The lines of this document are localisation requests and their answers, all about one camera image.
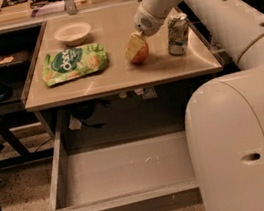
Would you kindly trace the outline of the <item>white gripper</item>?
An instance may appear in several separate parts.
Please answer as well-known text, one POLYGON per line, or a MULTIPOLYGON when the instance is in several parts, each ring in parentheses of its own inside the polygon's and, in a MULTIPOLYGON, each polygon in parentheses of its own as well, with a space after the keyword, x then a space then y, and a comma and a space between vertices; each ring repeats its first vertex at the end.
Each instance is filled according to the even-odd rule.
MULTIPOLYGON (((134 28, 146 37, 155 35, 160 27, 164 24, 164 18, 157 18, 150 14, 143 5, 137 8, 137 12, 134 16, 134 28)), ((147 55, 147 49, 145 39, 138 32, 131 34, 129 41, 125 48, 125 57, 130 61, 145 59, 147 55)))

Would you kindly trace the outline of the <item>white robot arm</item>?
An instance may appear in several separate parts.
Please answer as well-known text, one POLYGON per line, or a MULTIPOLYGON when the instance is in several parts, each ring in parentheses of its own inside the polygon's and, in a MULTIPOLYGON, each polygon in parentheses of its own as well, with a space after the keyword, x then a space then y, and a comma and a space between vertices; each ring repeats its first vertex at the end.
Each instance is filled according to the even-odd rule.
POLYGON ((203 84, 186 107, 205 211, 264 211, 264 14, 242 0, 142 0, 135 28, 154 35, 181 1, 239 68, 203 84))

